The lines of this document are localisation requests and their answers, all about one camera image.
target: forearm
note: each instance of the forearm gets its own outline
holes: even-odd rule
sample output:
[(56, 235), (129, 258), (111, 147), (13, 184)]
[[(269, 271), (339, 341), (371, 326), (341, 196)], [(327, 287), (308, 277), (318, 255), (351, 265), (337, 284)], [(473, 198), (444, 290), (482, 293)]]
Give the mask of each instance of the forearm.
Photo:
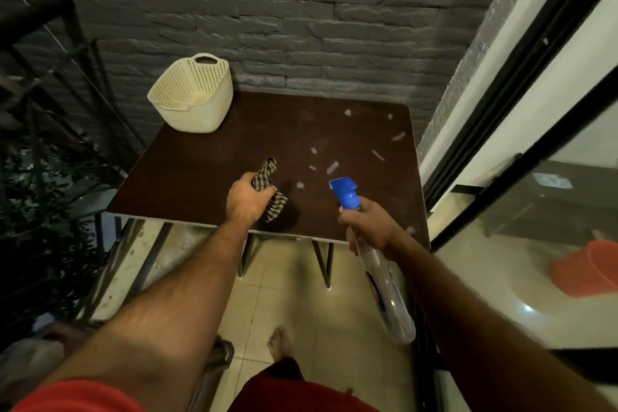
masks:
[(247, 228), (223, 223), (143, 291), (46, 381), (101, 380), (149, 411), (182, 411), (201, 376), (234, 284)]
[(582, 377), (489, 308), (405, 232), (391, 247), (472, 410), (614, 411)]

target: bare foot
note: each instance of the bare foot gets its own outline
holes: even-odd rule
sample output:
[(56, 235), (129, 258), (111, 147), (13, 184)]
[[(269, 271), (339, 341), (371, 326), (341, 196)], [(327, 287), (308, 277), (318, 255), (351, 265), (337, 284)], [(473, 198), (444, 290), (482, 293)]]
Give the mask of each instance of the bare foot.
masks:
[(279, 361), (285, 357), (294, 358), (292, 341), (284, 326), (279, 326), (274, 330), (273, 335), (268, 339), (268, 350), (271, 352), (273, 361)]

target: basket hole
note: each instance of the basket hole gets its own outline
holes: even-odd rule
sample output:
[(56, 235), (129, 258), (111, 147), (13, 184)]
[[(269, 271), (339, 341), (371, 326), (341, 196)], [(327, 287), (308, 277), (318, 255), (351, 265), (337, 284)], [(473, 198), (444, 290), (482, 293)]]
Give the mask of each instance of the basket hole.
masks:
[(215, 59), (213, 59), (212, 57), (206, 57), (206, 56), (197, 57), (195, 61), (198, 64), (209, 64), (209, 65), (217, 64), (217, 61)]

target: person's right arm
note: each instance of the person's right arm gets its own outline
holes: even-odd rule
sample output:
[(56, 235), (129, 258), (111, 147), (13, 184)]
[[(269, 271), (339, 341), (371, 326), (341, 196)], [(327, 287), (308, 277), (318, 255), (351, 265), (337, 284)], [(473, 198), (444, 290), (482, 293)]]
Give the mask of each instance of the person's right arm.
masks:
[[(382, 207), (361, 202), (365, 212), (340, 210), (340, 223), (402, 269), (471, 410), (615, 412), (591, 383), (487, 306)], [(347, 239), (355, 251), (349, 228)]]

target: person's left arm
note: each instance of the person's left arm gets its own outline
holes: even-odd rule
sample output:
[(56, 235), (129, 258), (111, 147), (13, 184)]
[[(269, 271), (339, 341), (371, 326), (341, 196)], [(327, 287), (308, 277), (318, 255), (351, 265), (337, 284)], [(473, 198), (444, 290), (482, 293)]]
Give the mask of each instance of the person's left arm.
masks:
[(276, 191), (254, 190), (254, 175), (232, 185), (228, 218), (206, 244), (123, 307), (45, 384), (94, 379), (148, 412), (182, 412), (212, 349), (247, 232)]

